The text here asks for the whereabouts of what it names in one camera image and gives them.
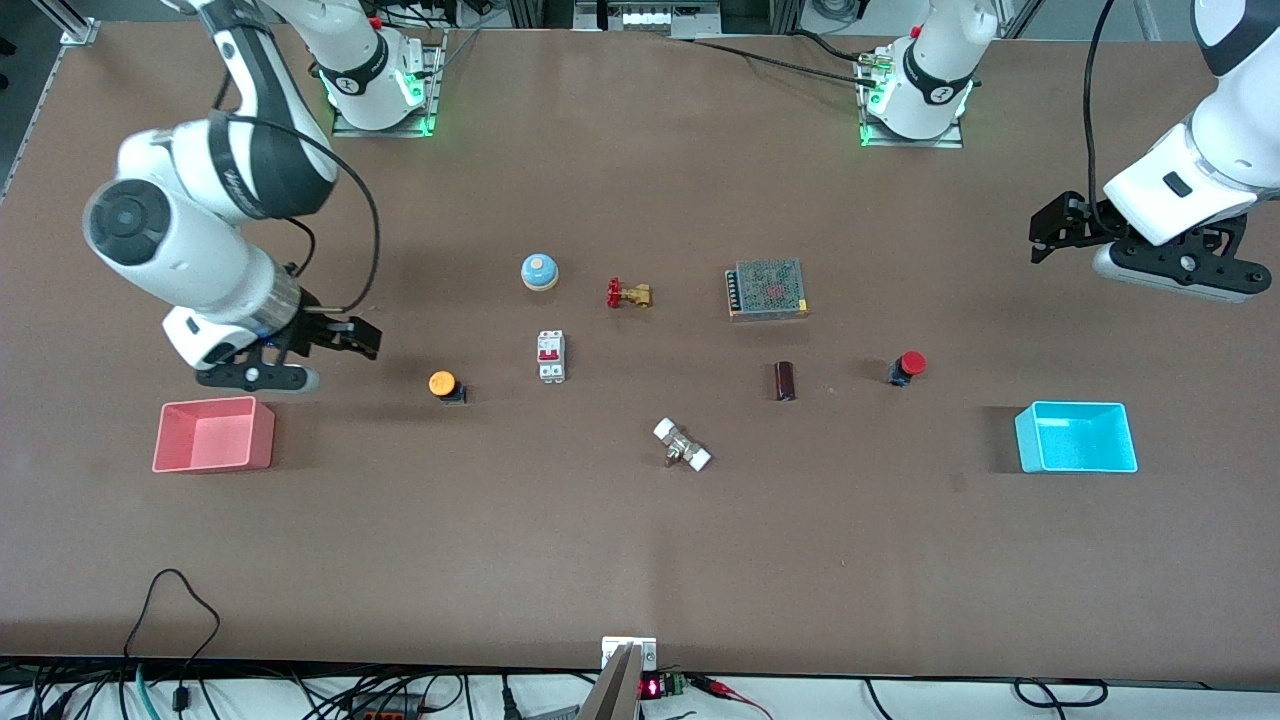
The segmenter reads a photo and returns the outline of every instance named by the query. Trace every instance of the pink bin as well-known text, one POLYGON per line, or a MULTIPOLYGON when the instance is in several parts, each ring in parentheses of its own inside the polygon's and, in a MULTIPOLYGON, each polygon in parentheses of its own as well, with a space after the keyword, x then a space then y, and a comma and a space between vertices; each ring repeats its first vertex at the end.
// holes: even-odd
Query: pink bin
POLYGON ((275 413, 256 397, 168 402, 160 410, 155 473, 232 473, 271 464, 275 413))

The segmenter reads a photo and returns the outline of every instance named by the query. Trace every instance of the table surface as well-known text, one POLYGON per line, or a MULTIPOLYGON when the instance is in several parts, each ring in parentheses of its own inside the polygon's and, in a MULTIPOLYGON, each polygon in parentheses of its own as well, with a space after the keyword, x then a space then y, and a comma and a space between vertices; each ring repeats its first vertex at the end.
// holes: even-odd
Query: table surface
MULTIPOLYGON (((1100 55, 1106 178, 1212 78, 1193 46, 1100 55)), ((160 405, 207 393, 79 219, 120 140, 205 114, 221 70, 196 24, 106 26, 0 214, 0 652, 118 652, 173 565, 221 611, 219 656, 586 667, 630 633, 718 671, 1280 679, 1280 292, 1028 263, 1030 214, 1083 186, 1083 58, 997 42, 964 150, 863 149, 840 83, 646 35, 483 35, 436 137, 334 143, 383 210, 381 357, 321 351, 319 392, 262 396, 270 470, 173 477, 150 471, 160 405), (520 283, 532 251, 552 292, 520 283), (780 256, 810 316, 730 324, 723 270, 780 256), (654 306, 605 307, 612 275, 654 306), (553 328, 562 386, 536 379, 553 328), (927 374, 886 386, 908 348, 927 374), (769 400, 777 360, 796 402, 769 400), (440 368, 470 406, 429 396, 440 368), (1125 402, 1140 471, 1020 474, 1012 418, 1042 398, 1125 402), (663 468, 663 416, 707 470, 663 468)), ((1243 255, 1280 261, 1276 208, 1251 224, 1243 255)), ((305 284, 339 302, 369 261, 351 182, 314 227, 305 284)), ((247 236, 305 250, 284 223, 247 236)), ((137 652, 207 632, 175 583, 152 612, 137 652)))

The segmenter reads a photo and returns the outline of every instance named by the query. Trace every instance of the teal cable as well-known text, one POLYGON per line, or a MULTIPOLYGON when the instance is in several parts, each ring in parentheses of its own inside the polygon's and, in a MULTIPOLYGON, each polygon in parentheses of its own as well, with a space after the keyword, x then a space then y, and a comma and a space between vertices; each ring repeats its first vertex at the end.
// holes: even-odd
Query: teal cable
POLYGON ((142 710, 147 711, 147 716, 151 720, 160 720, 160 715, 156 714, 156 706, 151 705, 151 696, 147 694, 147 684, 142 682, 141 662, 138 662, 138 669, 133 671, 133 684, 138 687, 138 696, 142 698, 142 710))

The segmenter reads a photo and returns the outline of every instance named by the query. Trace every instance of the white circuit breaker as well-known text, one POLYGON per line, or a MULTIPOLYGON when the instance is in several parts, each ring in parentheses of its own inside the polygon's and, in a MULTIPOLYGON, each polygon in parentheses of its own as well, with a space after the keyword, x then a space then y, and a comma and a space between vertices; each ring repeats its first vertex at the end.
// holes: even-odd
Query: white circuit breaker
POLYGON ((564 331, 538 333, 538 377, 544 383, 564 382, 564 331))

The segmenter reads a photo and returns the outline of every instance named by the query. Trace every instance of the blue bin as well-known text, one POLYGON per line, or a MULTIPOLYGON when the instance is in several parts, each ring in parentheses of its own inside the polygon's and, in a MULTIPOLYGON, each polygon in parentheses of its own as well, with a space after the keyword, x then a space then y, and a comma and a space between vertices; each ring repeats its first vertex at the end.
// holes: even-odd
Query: blue bin
POLYGON ((1014 420, 1024 473, 1137 473, 1119 402, 1037 400, 1014 420))

